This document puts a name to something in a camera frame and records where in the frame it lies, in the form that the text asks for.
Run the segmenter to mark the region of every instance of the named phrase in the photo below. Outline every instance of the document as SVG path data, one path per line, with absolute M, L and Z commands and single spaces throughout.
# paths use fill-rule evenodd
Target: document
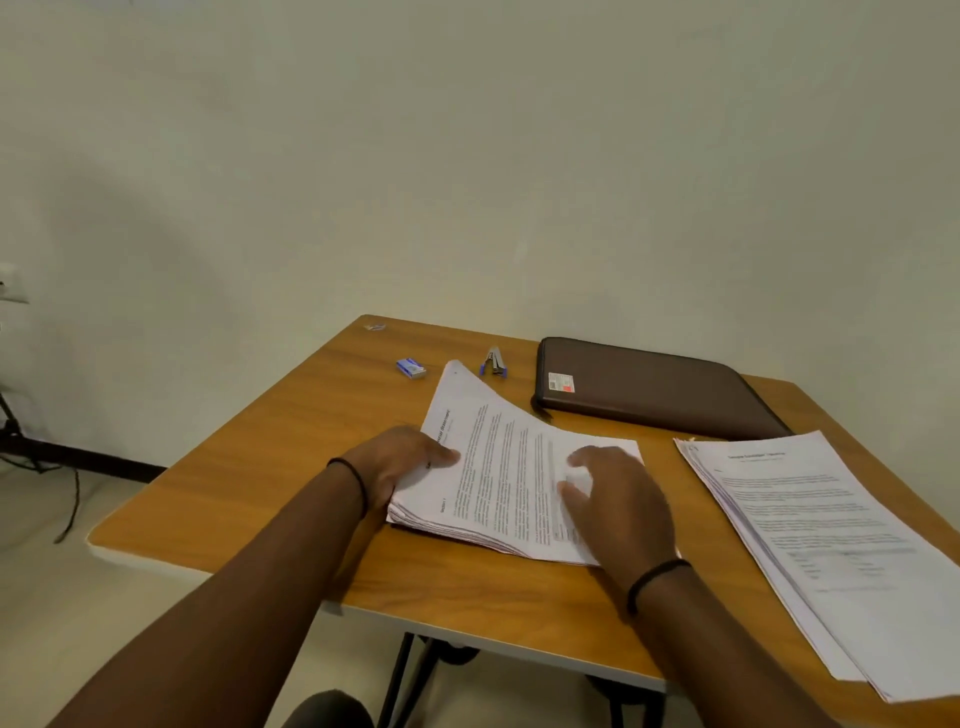
M 592 481 L 567 456 L 586 445 L 617 446 L 639 459 L 636 442 L 567 432 L 499 397 L 451 361 L 421 428 L 461 452 L 451 468 L 421 469 L 397 486 L 387 521 L 544 561 L 595 565 L 557 483 L 585 493 Z
M 823 434 L 678 448 L 818 653 L 843 667 L 812 617 L 885 700 L 960 694 L 960 568 L 871 496 Z

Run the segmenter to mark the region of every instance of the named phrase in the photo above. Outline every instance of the person's left hand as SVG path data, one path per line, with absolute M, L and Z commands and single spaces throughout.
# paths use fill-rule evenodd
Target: person's left hand
M 371 510 L 387 504 L 396 482 L 421 465 L 447 466 L 460 459 L 460 453 L 424 435 L 409 425 L 392 427 L 344 453 L 367 485 Z

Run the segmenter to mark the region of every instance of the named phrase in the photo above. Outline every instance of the leather case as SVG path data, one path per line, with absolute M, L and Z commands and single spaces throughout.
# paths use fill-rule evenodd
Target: leather case
M 725 440 L 793 432 L 724 364 L 548 337 L 532 404 Z

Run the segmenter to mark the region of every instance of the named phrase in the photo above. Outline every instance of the hand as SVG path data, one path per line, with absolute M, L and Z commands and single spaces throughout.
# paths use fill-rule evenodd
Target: hand
M 580 448 L 567 458 L 587 466 L 593 490 L 558 483 L 566 510 L 600 566 L 624 592 L 646 571 L 677 558 L 673 518 L 660 486 L 620 448 Z
M 447 466 L 460 459 L 460 453 L 424 435 L 409 425 L 381 432 L 356 448 L 344 459 L 363 475 L 371 510 L 381 508 L 394 494 L 396 482 L 421 465 Z

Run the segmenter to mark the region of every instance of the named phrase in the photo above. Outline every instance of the forearm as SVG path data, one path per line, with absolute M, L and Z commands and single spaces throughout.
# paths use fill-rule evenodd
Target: forearm
M 346 468 L 315 477 L 216 574 L 110 660 L 51 725 L 263 725 L 361 503 Z
M 708 728 L 837 728 L 692 569 L 654 579 L 637 608 L 648 649 Z

